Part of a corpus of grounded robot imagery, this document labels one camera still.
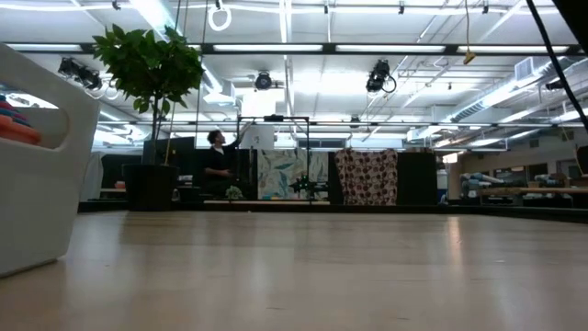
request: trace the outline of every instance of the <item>man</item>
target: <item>man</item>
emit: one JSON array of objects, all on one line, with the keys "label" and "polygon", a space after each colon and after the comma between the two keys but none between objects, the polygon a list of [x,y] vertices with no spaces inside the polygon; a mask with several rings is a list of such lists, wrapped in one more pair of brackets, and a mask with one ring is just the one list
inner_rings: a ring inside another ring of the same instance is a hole
[{"label": "man", "polygon": [[207,140],[211,147],[204,161],[204,189],[207,193],[217,197],[225,197],[227,189],[231,186],[241,188],[240,183],[234,180],[231,171],[231,154],[239,146],[243,135],[250,126],[251,123],[246,124],[240,132],[239,139],[227,146],[224,146],[226,142],[220,130],[209,132]]}]

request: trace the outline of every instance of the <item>white plastic chair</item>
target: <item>white plastic chair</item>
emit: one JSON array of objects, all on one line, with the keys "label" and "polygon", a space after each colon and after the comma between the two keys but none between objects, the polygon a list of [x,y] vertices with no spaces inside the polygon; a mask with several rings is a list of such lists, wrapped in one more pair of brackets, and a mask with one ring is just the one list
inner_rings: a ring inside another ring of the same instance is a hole
[{"label": "white plastic chair", "polygon": [[72,233],[98,103],[0,43],[0,83],[52,103],[67,116],[54,149],[0,138],[0,275],[63,256]]}]

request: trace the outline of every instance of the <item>wooden floor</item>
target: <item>wooden floor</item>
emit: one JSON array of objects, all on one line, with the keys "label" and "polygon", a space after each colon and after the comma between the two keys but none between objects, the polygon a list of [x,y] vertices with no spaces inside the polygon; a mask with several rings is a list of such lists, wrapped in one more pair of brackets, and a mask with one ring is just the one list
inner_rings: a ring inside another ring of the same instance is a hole
[{"label": "wooden floor", "polygon": [[446,215],[81,215],[0,280],[0,330],[582,330],[588,226]]}]

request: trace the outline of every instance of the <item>green leaves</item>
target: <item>green leaves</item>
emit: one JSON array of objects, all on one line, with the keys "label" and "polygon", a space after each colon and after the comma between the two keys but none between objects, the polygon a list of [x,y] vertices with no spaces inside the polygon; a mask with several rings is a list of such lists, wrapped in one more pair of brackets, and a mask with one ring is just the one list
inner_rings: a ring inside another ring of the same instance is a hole
[{"label": "green leaves", "polygon": [[116,24],[112,25],[112,31],[114,32],[114,35],[117,36],[117,38],[124,40],[126,35],[125,35],[125,31],[122,30],[121,27],[119,27]]},{"label": "green leaves", "polygon": [[147,110],[149,110],[149,101],[141,103],[141,106],[139,107],[139,113],[142,114]]},{"label": "green leaves", "polygon": [[149,111],[154,100],[160,100],[164,115],[172,102],[187,108],[182,96],[200,88],[204,71],[198,51],[172,28],[166,27],[165,35],[169,41],[156,40],[152,30],[125,33],[113,25],[104,36],[93,37],[95,58],[108,67],[125,98],[135,97],[132,106],[140,113]]},{"label": "green leaves", "polygon": [[167,115],[167,113],[169,112],[170,106],[169,106],[169,101],[167,101],[166,99],[164,99],[164,103],[162,105],[162,112],[165,115]]}]

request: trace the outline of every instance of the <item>floral fabric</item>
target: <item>floral fabric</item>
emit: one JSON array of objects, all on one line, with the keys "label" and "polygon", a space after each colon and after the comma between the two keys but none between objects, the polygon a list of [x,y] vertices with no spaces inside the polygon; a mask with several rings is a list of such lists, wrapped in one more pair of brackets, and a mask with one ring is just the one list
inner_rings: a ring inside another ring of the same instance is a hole
[{"label": "floral fabric", "polygon": [[335,162],[347,205],[396,205],[396,164],[398,154],[383,152],[339,151]]}]

